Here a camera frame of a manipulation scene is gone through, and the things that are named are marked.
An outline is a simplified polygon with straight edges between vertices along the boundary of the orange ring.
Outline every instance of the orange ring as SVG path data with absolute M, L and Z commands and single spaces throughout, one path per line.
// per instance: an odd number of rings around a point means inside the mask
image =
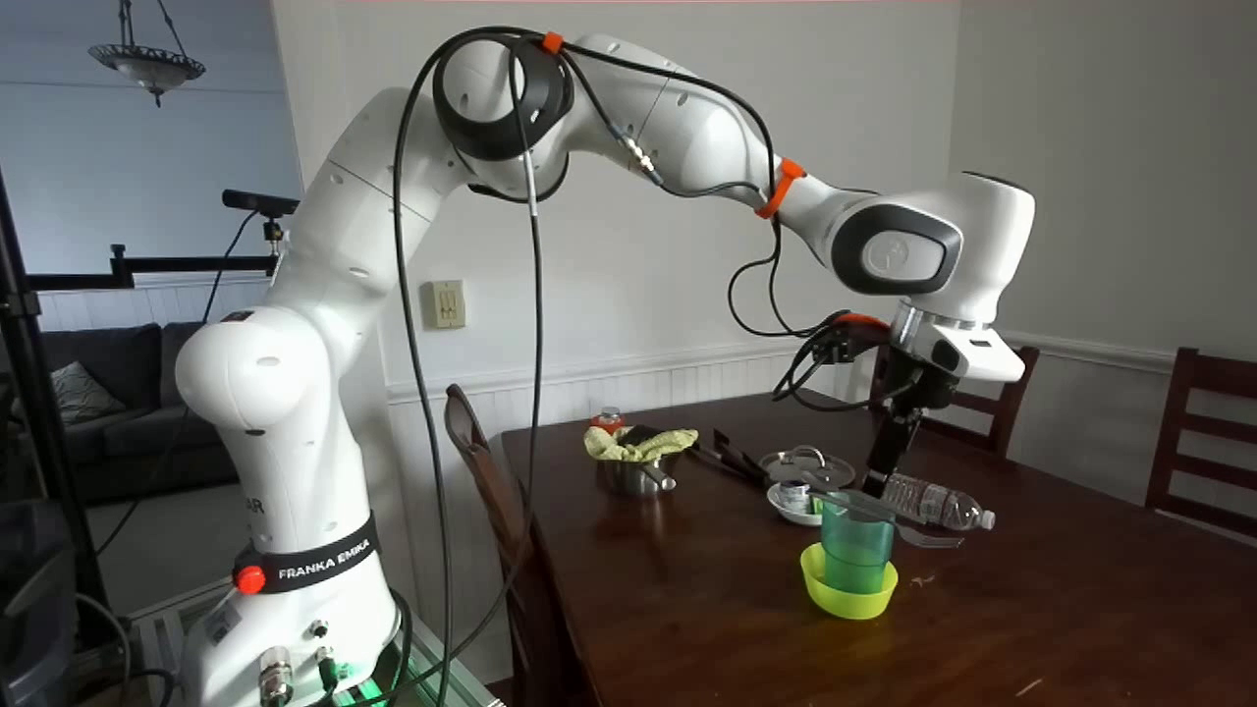
M 566 44 L 566 39 L 562 39 L 559 30 L 545 30 L 545 37 L 542 37 L 542 51 L 545 51 L 545 54 L 559 54 L 562 44 Z
M 881 328 L 893 328 L 889 322 L 872 318 L 872 315 L 860 315 L 860 309 L 846 309 L 837 315 L 837 322 L 851 322 L 851 325 L 881 325 Z
M 808 178 L 808 167 L 803 167 L 797 161 L 782 156 L 782 167 L 776 167 L 776 190 L 768 195 L 768 203 L 753 207 L 761 220 L 776 217 L 782 203 L 787 203 L 787 191 L 792 190 L 797 178 Z

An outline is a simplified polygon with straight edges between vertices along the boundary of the dark wooden table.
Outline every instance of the dark wooden table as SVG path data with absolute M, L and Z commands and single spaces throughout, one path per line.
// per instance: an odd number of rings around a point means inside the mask
M 761 398 L 636 411 L 745 452 L 865 459 L 872 421 Z M 539 433 L 535 517 L 596 703 L 1257 703 L 1257 551 L 923 433 L 903 473 L 996 512 L 961 551 L 895 545 L 872 624 L 818 611 L 818 531 L 694 459 L 664 499 L 618 499 L 585 424 Z M 530 433 L 508 433 L 513 473 Z

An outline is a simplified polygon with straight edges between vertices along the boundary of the clear plastic cup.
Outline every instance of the clear plastic cup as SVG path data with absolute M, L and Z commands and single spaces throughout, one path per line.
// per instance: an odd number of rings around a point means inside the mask
M 829 495 L 822 507 L 823 586 L 881 592 L 895 551 L 895 512 L 872 495 Z

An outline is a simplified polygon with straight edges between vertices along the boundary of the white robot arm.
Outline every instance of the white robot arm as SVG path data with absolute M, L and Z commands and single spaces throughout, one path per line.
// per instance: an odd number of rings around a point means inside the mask
M 385 89 L 348 120 L 267 301 L 203 325 L 175 363 L 250 512 L 237 596 L 195 637 L 202 703 L 318 703 L 385 647 L 395 617 L 338 381 L 395 293 L 395 258 L 461 186 L 530 203 L 562 186 L 571 153 L 601 153 L 673 195 L 737 199 L 851 292 L 903 298 L 895 346 L 945 381 L 1021 376 L 991 322 L 1028 241 L 1028 191 L 991 178 L 842 191 L 776 156 L 737 97 L 611 37 L 479 26 L 428 71 L 428 95 Z

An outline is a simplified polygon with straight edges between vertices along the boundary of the gray couch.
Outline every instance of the gray couch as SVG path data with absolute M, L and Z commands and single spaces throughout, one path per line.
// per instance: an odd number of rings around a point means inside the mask
M 88 507 L 237 483 L 230 459 L 173 385 L 195 322 L 126 328 L 47 328 L 68 463 Z

